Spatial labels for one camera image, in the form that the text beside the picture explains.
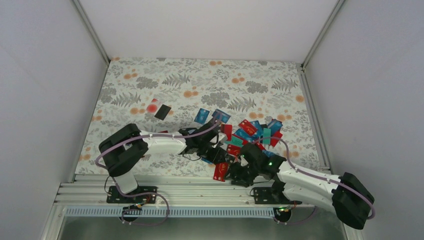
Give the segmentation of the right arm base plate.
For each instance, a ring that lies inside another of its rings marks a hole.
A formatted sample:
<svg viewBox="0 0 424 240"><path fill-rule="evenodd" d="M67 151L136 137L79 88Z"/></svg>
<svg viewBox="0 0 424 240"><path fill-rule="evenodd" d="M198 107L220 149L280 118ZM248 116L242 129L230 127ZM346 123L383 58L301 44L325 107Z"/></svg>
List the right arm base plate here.
<svg viewBox="0 0 424 240"><path fill-rule="evenodd" d="M295 203L302 203L301 201L289 200L282 192L271 187L254 187L250 191L250 195L256 205L294 205Z"/></svg>

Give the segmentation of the aluminium rail frame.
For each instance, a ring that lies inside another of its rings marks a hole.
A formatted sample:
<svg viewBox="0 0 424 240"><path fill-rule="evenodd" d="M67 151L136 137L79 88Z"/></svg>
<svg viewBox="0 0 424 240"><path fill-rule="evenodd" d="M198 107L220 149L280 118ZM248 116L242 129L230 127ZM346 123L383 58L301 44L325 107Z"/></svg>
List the aluminium rail frame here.
<svg viewBox="0 0 424 240"><path fill-rule="evenodd" d="M42 233L44 240L361 240L324 210L298 204L287 225L273 219L275 204L258 205L254 190L209 177L138 176L142 186L156 187L152 204L132 214L107 202L113 181L105 175L76 175L61 183Z"/></svg>

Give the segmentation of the red card at front edge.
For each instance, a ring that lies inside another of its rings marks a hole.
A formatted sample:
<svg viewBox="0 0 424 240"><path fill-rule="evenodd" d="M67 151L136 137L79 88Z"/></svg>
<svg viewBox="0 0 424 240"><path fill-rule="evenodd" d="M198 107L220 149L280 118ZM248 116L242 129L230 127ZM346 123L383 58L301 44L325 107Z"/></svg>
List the red card at front edge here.
<svg viewBox="0 0 424 240"><path fill-rule="evenodd" d="M225 177L229 168L229 164L227 162L219 163L215 166L213 180L225 182Z"/></svg>

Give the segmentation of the red VIP card centre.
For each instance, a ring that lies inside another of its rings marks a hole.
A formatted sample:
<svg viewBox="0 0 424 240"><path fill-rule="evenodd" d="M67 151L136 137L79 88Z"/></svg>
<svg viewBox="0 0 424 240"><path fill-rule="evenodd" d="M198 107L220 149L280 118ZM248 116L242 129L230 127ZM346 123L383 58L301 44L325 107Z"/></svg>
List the red VIP card centre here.
<svg viewBox="0 0 424 240"><path fill-rule="evenodd" d="M228 144L226 151L229 155L238 156L241 153L241 147L237 145Z"/></svg>

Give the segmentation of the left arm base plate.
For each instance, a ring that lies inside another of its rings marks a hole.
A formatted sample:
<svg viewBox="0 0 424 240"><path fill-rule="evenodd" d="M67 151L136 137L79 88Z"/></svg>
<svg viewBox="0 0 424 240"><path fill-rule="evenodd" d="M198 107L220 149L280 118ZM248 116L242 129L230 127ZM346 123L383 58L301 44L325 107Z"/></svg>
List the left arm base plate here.
<svg viewBox="0 0 424 240"><path fill-rule="evenodd" d="M107 191L108 204L154 204L156 202L156 186L139 186L132 192L122 195L116 186L110 186Z"/></svg>

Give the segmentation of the red VIP card upper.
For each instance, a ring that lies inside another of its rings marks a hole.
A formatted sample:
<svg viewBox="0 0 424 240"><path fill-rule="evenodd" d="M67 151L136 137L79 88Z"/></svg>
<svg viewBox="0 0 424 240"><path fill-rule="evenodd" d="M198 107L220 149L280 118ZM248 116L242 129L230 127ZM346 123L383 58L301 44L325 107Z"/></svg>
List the red VIP card upper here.
<svg viewBox="0 0 424 240"><path fill-rule="evenodd" d="M258 129L251 124L247 119L242 120L238 126L244 131L246 132L249 136L253 136L256 134L256 132L258 131Z"/></svg>

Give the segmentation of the black card upper left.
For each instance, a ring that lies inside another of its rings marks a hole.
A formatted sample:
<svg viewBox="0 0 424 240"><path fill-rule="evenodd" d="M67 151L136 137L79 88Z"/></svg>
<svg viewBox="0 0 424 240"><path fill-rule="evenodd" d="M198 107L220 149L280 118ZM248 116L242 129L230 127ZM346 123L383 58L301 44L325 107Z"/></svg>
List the black card upper left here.
<svg viewBox="0 0 424 240"><path fill-rule="evenodd" d="M171 109L172 108L170 106L162 104L155 113L154 117L163 121L167 117Z"/></svg>

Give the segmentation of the translucent red dot card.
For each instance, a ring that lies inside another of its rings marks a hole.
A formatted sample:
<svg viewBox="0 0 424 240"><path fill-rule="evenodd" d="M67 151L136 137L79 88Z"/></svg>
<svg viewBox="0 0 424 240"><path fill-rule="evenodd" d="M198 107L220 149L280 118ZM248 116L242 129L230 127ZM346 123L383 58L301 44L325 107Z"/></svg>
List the translucent red dot card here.
<svg viewBox="0 0 424 240"><path fill-rule="evenodd" d="M155 115L161 106L162 106L162 102L156 98L153 98L151 102L147 105L146 111L150 114Z"/></svg>

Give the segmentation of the teal card centre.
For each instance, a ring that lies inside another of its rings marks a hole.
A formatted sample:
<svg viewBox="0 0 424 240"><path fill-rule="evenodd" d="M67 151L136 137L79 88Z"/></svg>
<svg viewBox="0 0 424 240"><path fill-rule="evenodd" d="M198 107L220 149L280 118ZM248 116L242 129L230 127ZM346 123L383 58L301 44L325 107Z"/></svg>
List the teal card centre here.
<svg viewBox="0 0 424 240"><path fill-rule="evenodd" d="M232 134L230 140L225 142L228 145L233 145L237 147L242 147L246 143L248 143L245 139L240 138L239 136Z"/></svg>

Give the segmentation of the floral patterned table mat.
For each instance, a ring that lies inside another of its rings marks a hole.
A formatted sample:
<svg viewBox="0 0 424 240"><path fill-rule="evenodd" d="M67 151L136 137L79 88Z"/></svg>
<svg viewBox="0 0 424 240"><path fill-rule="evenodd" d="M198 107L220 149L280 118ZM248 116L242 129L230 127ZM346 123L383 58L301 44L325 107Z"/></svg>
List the floral patterned table mat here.
<svg viewBox="0 0 424 240"><path fill-rule="evenodd" d="M146 111L152 99L171 107L164 120ZM105 75L75 172L105 175L95 165L99 144L127 124L148 132L197 127L200 108L242 120L282 123L283 143L268 146L303 167L320 171L297 66L293 62L116 57Z"/></svg>

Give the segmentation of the blue card near centre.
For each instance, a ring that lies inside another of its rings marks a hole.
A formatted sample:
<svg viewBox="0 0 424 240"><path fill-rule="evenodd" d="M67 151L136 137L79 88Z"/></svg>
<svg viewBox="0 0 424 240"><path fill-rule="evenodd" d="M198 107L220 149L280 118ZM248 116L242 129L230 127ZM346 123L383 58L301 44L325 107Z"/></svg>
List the blue card near centre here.
<svg viewBox="0 0 424 240"><path fill-rule="evenodd" d="M207 118L210 114L209 110L206 110L204 108L200 108L194 118L195 123L199 123L201 125L204 125L207 121Z"/></svg>

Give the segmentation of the red vip card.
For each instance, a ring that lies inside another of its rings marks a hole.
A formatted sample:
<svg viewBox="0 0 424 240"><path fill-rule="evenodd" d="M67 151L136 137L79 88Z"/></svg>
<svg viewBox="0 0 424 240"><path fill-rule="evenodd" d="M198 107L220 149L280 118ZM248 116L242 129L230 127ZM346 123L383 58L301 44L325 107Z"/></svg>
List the red vip card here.
<svg viewBox="0 0 424 240"><path fill-rule="evenodd" d="M238 156L241 153L241 147L237 145L228 144L226 151L229 155Z"/></svg>
<svg viewBox="0 0 424 240"><path fill-rule="evenodd" d="M244 131L246 132L249 136L253 136L256 134L256 132L258 131L258 129L251 124L247 119L242 120L238 126Z"/></svg>

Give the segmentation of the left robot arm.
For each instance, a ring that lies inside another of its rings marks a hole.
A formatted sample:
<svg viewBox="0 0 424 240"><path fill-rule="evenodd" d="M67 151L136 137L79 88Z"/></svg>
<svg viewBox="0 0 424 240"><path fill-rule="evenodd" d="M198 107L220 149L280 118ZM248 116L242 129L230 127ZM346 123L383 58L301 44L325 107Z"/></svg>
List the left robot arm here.
<svg viewBox="0 0 424 240"><path fill-rule="evenodd" d="M195 154L207 162L220 165L231 163L235 157L223 149L227 140L216 123L206 123L200 128L181 128L177 132L147 132L130 123L102 141L98 149L102 165L119 187L119 196L131 203L139 197L139 188L133 167L145 155Z"/></svg>

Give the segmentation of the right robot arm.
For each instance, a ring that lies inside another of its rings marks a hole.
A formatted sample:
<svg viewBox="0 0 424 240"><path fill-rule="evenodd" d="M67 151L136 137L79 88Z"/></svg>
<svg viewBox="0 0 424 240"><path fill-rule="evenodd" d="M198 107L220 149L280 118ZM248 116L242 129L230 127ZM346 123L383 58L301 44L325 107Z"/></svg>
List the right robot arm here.
<svg viewBox="0 0 424 240"><path fill-rule="evenodd" d="M252 143L244 145L237 156L239 160L228 167L226 177L232 185L253 187L256 204L310 204L357 230L374 215L374 197L351 173L317 172Z"/></svg>

